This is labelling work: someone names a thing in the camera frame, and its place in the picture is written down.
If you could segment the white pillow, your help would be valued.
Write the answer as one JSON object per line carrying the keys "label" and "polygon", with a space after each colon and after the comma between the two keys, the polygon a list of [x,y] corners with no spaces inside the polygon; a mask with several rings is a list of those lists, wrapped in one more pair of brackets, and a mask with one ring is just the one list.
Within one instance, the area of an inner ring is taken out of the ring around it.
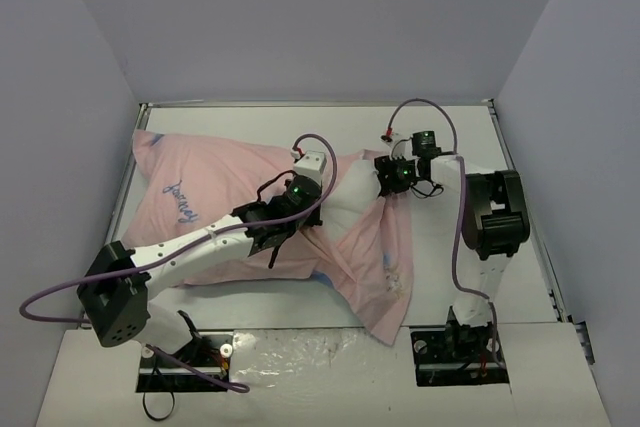
{"label": "white pillow", "polygon": [[374,163],[365,150],[338,159],[338,179],[321,206],[323,229],[332,243],[355,226],[380,190]]}

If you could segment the pink and blue Frozen pillowcase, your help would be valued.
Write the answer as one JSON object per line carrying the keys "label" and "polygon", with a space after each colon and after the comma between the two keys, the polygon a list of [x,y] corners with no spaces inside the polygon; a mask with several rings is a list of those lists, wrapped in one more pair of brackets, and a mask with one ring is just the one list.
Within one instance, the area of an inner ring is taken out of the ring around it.
{"label": "pink and blue Frozen pillowcase", "polygon": [[[294,159],[280,147],[221,137],[138,130],[132,151],[146,192],[121,237],[128,248],[160,244],[218,221],[246,222],[242,207],[283,194]],[[395,342],[408,311],[414,262],[406,196],[383,197],[374,170],[377,152],[329,159],[320,225],[304,227],[280,250],[268,249],[190,275],[178,284],[215,285],[319,275],[346,301],[374,338]]]}

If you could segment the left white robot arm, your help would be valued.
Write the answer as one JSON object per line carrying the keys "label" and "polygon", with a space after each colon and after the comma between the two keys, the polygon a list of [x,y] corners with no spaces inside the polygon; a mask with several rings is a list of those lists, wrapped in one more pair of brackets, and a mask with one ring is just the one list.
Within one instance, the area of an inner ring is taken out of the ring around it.
{"label": "left white robot arm", "polygon": [[318,223],[321,198],[320,175],[296,173],[282,194],[237,207],[199,230],[135,249],[119,241],[102,247],[77,289],[100,345],[136,341],[179,365],[195,362],[202,342],[190,318],[155,297],[209,268],[266,250],[277,253],[303,226]]}

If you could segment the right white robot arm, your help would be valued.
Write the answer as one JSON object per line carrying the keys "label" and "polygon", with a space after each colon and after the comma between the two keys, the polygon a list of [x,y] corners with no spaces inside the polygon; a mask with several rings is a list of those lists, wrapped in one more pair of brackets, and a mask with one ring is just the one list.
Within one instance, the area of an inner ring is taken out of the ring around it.
{"label": "right white robot arm", "polygon": [[451,277],[457,296],[443,336],[446,353],[465,360],[480,344],[474,329],[496,324],[494,299],[506,266],[530,237],[529,212],[519,173],[468,164],[436,145],[433,131],[381,136],[389,153],[374,159],[380,194],[412,190],[420,182],[459,195]]}

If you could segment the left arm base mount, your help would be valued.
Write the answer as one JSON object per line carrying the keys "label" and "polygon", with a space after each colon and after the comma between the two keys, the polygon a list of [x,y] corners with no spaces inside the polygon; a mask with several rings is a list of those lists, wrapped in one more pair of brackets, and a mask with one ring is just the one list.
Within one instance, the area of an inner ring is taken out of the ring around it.
{"label": "left arm base mount", "polygon": [[[227,383],[229,379],[230,360],[225,359],[219,348],[230,342],[227,334],[202,335],[198,346],[188,344],[174,357],[181,362],[194,367],[203,374]],[[196,376],[194,373],[157,356],[153,351],[144,347],[139,362],[136,384],[137,393],[203,393],[227,392],[225,386]]]}

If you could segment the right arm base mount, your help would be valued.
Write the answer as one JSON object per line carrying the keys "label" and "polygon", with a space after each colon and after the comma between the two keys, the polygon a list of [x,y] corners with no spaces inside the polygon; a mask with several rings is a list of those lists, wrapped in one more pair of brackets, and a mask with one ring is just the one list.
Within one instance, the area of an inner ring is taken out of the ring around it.
{"label": "right arm base mount", "polygon": [[491,332],[466,343],[458,351],[447,342],[444,328],[412,329],[411,349],[418,387],[508,385],[509,374],[500,347],[493,352]]}

